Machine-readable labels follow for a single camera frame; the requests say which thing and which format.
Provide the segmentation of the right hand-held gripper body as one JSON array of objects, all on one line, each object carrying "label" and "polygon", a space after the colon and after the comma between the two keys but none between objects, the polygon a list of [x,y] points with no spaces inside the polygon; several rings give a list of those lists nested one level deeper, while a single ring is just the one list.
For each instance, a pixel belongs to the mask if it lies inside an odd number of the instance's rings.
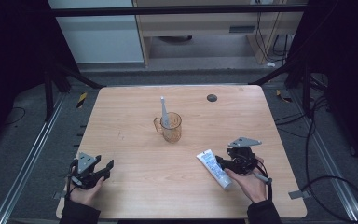
[{"label": "right hand-held gripper body", "polygon": [[227,164],[227,168],[236,174],[248,174],[254,170],[258,161],[251,146],[261,145],[259,140],[246,137],[239,137],[228,144],[227,154],[231,160]]}]

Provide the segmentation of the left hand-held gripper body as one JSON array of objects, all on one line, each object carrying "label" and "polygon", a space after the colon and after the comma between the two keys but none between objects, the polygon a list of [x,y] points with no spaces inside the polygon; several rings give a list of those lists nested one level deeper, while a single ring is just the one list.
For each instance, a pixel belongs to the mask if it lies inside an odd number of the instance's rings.
[{"label": "left hand-held gripper body", "polygon": [[97,173],[94,172],[93,163],[95,157],[81,152],[79,157],[75,159],[75,170],[70,174],[72,183],[82,189],[93,188],[97,181]]}]

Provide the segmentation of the white toothpaste tube blue print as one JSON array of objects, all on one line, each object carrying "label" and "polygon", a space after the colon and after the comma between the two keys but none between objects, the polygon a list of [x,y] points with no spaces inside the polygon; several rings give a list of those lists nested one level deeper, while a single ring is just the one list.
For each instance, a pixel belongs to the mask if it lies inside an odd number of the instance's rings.
[{"label": "white toothpaste tube blue print", "polygon": [[210,149],[198,154],[197,158],[224,190],[227,190],[231,186],[232,181],[230,177],[220,167],[215,155]]}]

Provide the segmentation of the clear glass mug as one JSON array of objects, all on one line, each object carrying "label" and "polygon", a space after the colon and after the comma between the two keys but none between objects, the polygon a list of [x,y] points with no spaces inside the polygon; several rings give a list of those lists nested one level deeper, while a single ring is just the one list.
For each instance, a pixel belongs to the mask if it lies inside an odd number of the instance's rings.
[{"label": "clear glass mug", "polygon": [[157,133],[169,143],[176,143],[182,136],[182,118],[174,112],[168,113],[168,124],[163,123],[163,118],[155,118],[154,125]]}]

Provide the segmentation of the grey toothbrush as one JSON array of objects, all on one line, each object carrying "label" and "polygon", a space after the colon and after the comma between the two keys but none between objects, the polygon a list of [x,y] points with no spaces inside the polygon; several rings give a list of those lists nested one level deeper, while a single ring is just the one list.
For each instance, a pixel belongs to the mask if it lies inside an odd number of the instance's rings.
[{"label": "grey toothbrush", "polygon": [[166,110],[165,98],[163,96],[160,97],[160,102],[161,102],[161,111],[162,111],[162,117],[161,117],[162,126],[164,128],[169,128],[170,121],[169,121],[168,112]]}]

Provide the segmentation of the person's left hand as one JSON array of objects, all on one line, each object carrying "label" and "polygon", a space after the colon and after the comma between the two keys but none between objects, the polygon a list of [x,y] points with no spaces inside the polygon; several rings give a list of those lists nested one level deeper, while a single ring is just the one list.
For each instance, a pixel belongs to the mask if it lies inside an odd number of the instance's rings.
[{"label": "person's left hand", "polygon": [[82,189],[75,186],[73,183],[70,183],[70,196],[69,199],[75,203],[80,203],[86,206],[92,207],[94,204],[94,199],[97,196],[99,190],[102,188],[104,178],[101,177],[96,185],[91,189]]}]

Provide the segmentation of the person's right hand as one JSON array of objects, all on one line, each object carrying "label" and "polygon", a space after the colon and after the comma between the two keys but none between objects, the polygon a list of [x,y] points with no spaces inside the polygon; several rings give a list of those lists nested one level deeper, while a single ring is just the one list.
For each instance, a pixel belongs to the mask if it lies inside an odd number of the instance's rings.
[{"label": "person's right hand", "polygon": [[253,203],[264,202],[268,198],[267,185],[257,177],[258,175],[262,175],[257,168],[254,168],[254,170],[247,175],[236,174],[228,168],[225,169],[225,172],[240,185],[243,193]]}]

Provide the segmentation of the yellow black hazard tape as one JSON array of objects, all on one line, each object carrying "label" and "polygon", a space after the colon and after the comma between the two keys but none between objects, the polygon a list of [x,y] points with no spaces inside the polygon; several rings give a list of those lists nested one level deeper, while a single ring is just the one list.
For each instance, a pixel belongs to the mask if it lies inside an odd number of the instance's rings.
[{"label": "yellow black hazard tape", "polygon": [[76,108],[81,108],[82,107],[82,105],[84,104],[84,102],[85,102],[85,100],[87,98],[87,95],[88,95],[87,92],[82,92],[80,94],[80,97],[79,97],[79,99],[77,101],[77,104],[76,104]]},{"label": "yellow black hazard tape", "polygon": [[278,98],[280,98],[282,101],[286,103],[292,103],[292,97],[290,96],[289,92],[287,90],[276,90],[276,95]]}]

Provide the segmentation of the white cabinet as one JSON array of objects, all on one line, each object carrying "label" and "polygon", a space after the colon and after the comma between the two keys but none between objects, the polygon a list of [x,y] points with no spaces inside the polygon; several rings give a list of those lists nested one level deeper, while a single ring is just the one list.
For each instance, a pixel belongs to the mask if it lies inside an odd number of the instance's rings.
[{"label": "white cabinet", "polygon": [[[132,7],[131,0],[48,0],[52,9]],[[134,16],[59,17],[77,64],[142,63]]]}]

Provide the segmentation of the light wooden desk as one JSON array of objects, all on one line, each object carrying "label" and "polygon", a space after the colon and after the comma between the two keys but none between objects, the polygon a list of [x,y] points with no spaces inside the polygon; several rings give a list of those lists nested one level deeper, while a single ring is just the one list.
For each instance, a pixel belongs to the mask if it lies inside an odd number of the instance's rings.
[{"label": "light wooden desk", "polygon": [[[131,0],[136,7],[201,5],[296,5],[308,0]],[[152,40],[163,36],[245,34],[258,63],[265,63],[275,38],[293,35],[302,19],[301,12],[261,12],[231,14],[138,15],[139,36],[146,62]]]}]

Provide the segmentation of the black curtain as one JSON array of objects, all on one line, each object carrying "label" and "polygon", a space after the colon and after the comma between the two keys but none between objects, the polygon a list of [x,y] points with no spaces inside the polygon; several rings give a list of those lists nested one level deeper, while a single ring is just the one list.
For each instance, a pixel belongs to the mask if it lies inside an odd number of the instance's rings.
[{"label": "black curtain", "polygon": [[17,95],[44,82],[41,52],[15,13],[49,9],[48,0],[0,0],[0,130]]},{"label": "black curtain", "polygon": [[358,153],[358,0],[308,0],[290,55],[328,78],[327,95]]}]

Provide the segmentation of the aluminium floor rail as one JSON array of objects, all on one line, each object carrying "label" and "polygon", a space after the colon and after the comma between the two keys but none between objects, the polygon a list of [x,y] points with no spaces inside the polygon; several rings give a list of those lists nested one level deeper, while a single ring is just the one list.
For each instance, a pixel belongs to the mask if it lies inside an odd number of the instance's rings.
[{"label": "aluminium floor rail", "polygon": [[53,111],[50,118],[44,122],[38,136],[34,140],[34,143],[22,164],[7,196],[0,205],[0,224],[7,224],[14,207],[16,206],[18,199],[20,198],[25,185],[32,173],[36,162],[42,152],[44,145],[46,144],[48,137],[54,127],[54,124],[61,113],[62,105],[65,101],[66,93],[59,93],[57,101],[53,105]]},{"label": "aluminium floor rail", "polygon": [[[324,144],[324,141],[316,128],[314,112],[318,108],[319,104],[324,103],[324,99],[318,98],[315,101],[315,104],[312,107],[310,107],[310,114],[307,117],[302,108],[302,101],[299,94],[294,91],[291,91],[291,94],[294,104],[297,106],[298,110],[303,114],[302,119],[304,120],[306,126],[309,129],[308,135],[306,137],[306,148],[305,148],[305,173],[306,173],[307,184],[304,187],[304,191],[306,190],[309,193],[309,195],[315,200],[315,202],[319,204],[331,216],[351,224],[358,224],[358,201],[356,200],[355,195],[353,193],[354,191],[358,193],[358,188],[356,188],[351,182],[343,178],[342,173],[337,168],[336,163],[332,159],[331,154],[328,152]],[[309,173],[310,143],[313,144],[313,148],[318,153],[319,159],[321,160],[323,168],[326,171],[326,175],[315,177],[314,179],[310,178],[310,173]],[[341,202],[343,209],[346,212],[345,217],[341,217],[333,213],[317,197],[316,191],[312,185],[322,180],[328,180],[332,183],[335,193],[338,196],[339,201]]]}]

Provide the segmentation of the black vertical frame post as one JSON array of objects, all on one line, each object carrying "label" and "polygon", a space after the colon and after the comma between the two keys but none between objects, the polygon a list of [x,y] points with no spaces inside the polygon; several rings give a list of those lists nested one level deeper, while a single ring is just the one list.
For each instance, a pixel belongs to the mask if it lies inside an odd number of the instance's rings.
[{"label": "black vertical frame post", "polygon": [[303,93],[302,93],[302,108],[308,117],[310,114],[310,70],[307,66],[304,67],[303,76]]},{"label": "black vertical frame post", "polygon": [[47,67],[44,72],[45,81],[45,99],[46,99],[46,121],[49,121],[53,111],[53,93],[52,93],[52,81],[49,75],[49,68]]}]

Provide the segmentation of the black diagonal frame strut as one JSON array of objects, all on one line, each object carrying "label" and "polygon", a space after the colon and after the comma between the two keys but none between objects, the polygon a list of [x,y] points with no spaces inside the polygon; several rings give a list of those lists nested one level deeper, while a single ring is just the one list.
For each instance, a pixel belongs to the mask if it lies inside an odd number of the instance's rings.
[{"label": "black diagonal frame strut", "polygon": [[272,80],[275,77],[278,77],[281,74],[286,74],[286,80],[284,81],[286,86],[293,86],[296,80],[296,72],[298,72],[303,67],[303,63],[301,62],[288,62],[280,68],[275,69],[268,75],[261,77],[260,79],[250,82],[250,85],[258,85],[262,86],[266,84],[268,81]]},{"label": "black diagonal frame strut", "polygon": [[71,69],[69,69],[69,68],[67,68],[67,67],[65,67],[65,66],[63,66],[61,64],[57,64],[56,68],[59,71],[65,73],[66,75],[69,75],[70,77],[75,78],[76,80],[86,84],[87,86],[89,86],[89,87],[91,87],[93,89],[104,88],[104,85],[98,84],[98,83],[96,83],[96,82],[94,82],[94,81],[92,81],[92,80],[90,80],[90,79],[88,79],[86,77],[83,77],[79,72],[75,72],[75,71],[73,71],[73,70],[71,70]]}]

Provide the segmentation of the black horizontal frame bar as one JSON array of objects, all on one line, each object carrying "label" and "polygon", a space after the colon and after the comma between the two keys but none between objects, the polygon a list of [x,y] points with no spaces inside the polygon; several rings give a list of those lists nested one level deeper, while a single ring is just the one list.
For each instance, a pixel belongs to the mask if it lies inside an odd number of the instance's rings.
[{"label": "black horizontal frame bar", "polygon": [[307,5],[225,5],[225,6],[171,6],[171,7],[101,7],[51,9],[55,17],[128,16],[212,13],[301,12]]}]

